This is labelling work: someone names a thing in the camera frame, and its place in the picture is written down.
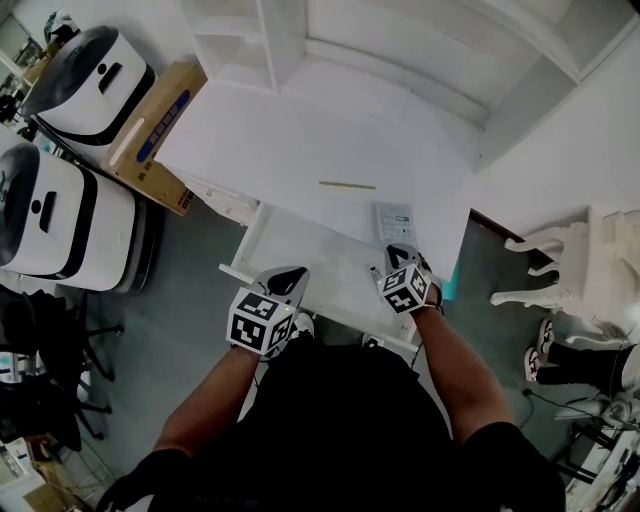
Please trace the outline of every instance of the sneaker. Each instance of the sneaker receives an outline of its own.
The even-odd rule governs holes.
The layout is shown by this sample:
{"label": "sneaker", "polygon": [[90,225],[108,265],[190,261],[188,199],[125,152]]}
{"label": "sneaker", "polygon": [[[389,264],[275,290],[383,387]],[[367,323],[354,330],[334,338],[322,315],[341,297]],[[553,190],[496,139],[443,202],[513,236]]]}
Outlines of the sneaker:
{"label": "sneaker", "polygon": [[309,331],[311,336],[313,336],[315,332],[315,329],[313,326],[313,320],[311,320],[311,317],[306,313],[300,313],[298,315],[298,318],[296,318],[295,321],[293,322],[293,327],[294,327],[294,331],[291,333],[291,336],[289,336],[290,340],[296,339],[298,336],[300,336],[300,334],[302,334],[305,331]]}
{"label": "sneaker", "polygon": [[376,348],[376,347],[384,347],[384,340],[380,338],[376,338],[375,336],[370,336],[369,334],[362,335],[362,347],[363,348]]}
{"label": "sneaker", "polygon": [[553,322],[548,319],[543,320],[538,333],[538,343],[536,343],[538,354],[544,356],[546,359],[549,356],[549,349],[554,341],[556,341],[556,335],[553,332]]}
{"label": "sneaker", "polygon": [[531,347],[524,355],[524,374],[529,382],[538,380],[538,370],[540,369],[540,356],[538,351]]}

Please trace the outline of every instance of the wooden stick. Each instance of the wooden stick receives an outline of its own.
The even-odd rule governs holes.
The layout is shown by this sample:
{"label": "wooden stick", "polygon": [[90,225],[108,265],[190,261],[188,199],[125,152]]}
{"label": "wooden stick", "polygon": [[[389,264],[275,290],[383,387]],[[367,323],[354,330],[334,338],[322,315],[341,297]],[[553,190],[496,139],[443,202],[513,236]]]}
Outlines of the wooden stick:
{"label": "wooden stick", "polygon": [[340,183],[339,181],[319,181],[320,185],[328,185],[330,187],[348,187],[348,188],[364,188],[367,190],[375,190],[376,187],[371,185],[358,185],[355,183]]}

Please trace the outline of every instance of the paper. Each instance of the paper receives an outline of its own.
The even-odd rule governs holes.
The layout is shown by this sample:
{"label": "paper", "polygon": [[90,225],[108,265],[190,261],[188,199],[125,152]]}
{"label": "paper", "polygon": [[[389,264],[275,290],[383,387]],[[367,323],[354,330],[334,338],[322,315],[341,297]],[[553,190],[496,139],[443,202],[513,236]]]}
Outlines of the paper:
{"label": "paper", "polygon": [[375,202],[378,237],[382,247],[408,244],[418,247],[413,225],[413,212],[408,204]]}

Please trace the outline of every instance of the white table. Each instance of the white table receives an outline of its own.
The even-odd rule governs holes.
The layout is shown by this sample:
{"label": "white table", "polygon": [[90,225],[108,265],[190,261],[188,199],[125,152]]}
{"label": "white table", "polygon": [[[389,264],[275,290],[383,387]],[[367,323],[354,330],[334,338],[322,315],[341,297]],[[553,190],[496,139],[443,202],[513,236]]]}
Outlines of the white table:
{"label": "white table", "polygon": [[372,202],[410,204],[419,249],[449,279],[477,144],[475,127],[408,89],[311,59],[280,94],[207,83],[156,159],[183,180],[236,190],[371,247]]}
{"label": "white table", "polygon": [[418,350],[413,319],[383,302],[369,273],[384,268],[383,253],[320,224],[262,203],[233,262],[220,269],[252,283],[260,272],[288,265],[310,271],[303,308],[383,338],[410,358]]}

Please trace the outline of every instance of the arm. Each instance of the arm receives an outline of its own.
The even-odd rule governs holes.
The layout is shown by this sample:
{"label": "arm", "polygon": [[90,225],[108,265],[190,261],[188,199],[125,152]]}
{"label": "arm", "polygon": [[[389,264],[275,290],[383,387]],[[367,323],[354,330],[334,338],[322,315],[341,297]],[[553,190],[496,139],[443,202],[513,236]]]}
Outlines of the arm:
{"label": "arm", "polygon": [[[435,301],[431,286],[427,300]],[[475,351],[439,311],[422,308],[412,313],[435,387],[449,413],[453,438],[463,444],[491,423],[513,423],[498,380]]]}
{"label": "arm", "polygon": [[169,416],[154,451],[173,448],[191,456],[235,425],[259,361],[259,354],[231,348]]}

